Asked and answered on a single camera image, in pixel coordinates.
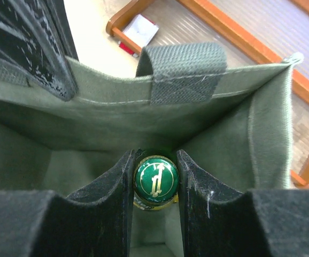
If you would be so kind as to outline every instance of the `green bottle cap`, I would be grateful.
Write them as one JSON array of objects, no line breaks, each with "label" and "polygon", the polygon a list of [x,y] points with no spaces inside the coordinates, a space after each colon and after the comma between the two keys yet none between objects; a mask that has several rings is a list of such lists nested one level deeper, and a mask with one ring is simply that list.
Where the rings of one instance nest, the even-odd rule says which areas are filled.
[{"label": "green bottle cap", "polygon": [[179,173],[168,158],[153,155],[143,159],[134,174],[137,195],[152,203],[163,203],[172,199],[178,189]]}]

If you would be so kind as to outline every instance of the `beige surface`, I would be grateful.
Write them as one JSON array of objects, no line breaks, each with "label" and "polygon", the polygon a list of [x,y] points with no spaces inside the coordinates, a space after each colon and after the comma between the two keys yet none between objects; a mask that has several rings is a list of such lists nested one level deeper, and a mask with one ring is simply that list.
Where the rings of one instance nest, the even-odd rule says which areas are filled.
[{"label": "beige surface", "polygon": [[[134,77],[138,59],[120,49],[117,41],[105,32],[108,20],[128,2],[65,0],[81,63],[112,76]],[[174,0],[156,0],[143,15],[155,21],[160,28],[152,45],[215,41],[225,48],[230,67],[253,64],[242,52]],[[293,139],[292,168],[299,172],[309,155],[309,106],[296,96],[293,97]]]}]

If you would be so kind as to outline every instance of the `bottle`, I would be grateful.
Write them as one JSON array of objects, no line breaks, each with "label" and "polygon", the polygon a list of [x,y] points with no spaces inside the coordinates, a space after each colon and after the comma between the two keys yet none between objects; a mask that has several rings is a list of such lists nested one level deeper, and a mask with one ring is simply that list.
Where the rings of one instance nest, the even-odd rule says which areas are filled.
[{"label": "bottle", "polygon": [[175,158],[163,150],[137,151],[133,176],[136,207],[161,210],[178,202],[179,171],[174,161]]}]

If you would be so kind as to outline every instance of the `green lid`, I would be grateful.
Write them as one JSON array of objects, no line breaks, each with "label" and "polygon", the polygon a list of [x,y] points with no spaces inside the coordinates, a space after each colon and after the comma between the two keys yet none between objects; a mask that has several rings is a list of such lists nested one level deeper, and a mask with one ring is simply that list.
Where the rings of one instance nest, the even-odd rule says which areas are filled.
[{"label": "green lid", "polygon": [[155,203],[170,200],[177,193],[179,174],[175,164],[163,156],[143,159],[134,175],[139,197]]}]

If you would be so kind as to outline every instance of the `green fabric bag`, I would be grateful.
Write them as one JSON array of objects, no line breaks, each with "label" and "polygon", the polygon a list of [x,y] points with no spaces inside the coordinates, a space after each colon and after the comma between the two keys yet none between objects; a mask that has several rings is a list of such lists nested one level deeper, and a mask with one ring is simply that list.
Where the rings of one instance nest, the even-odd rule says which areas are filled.
[{"label": "green fabric bag", "polygon": [[[0,190],[68,195],[138,148],[184,149],[242,192],[289,188],[299,54],[227,69],[214,43],[148,47],[131,79],[67,60],[79,89],[68,102],[32,81],[0,80]],[[183,256],[177,205],[133,216],[130,256]]]}]

